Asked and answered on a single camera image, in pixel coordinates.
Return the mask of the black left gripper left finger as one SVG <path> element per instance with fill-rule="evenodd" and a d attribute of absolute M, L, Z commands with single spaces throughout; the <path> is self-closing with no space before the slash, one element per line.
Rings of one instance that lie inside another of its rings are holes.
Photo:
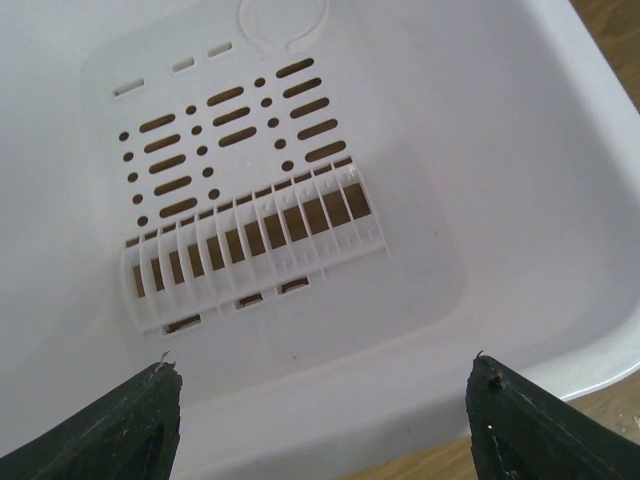
<path fill-rule="evenodd" d="M 156 362 L 1 458 L 3 479 L 168 479 L 183 381 Z"/>

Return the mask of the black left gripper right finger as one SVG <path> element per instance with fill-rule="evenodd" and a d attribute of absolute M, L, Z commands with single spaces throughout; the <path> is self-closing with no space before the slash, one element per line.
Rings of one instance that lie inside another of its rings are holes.
<path fill-rule="evenodd" d="M 471 452 L 480 479 L 637 479 L 639 445 L 496 359 L 467 380 Z"/>

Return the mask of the white plastic tub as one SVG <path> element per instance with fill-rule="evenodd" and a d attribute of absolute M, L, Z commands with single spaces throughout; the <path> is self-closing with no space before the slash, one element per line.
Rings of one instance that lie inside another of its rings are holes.
<path fill-rule="evenodd" d="M 159 360 L 175 479 L 467 430 L 486 353 L 639 367 L 639 116 L 566 1 L 5 1 L 1 450 Z"/>

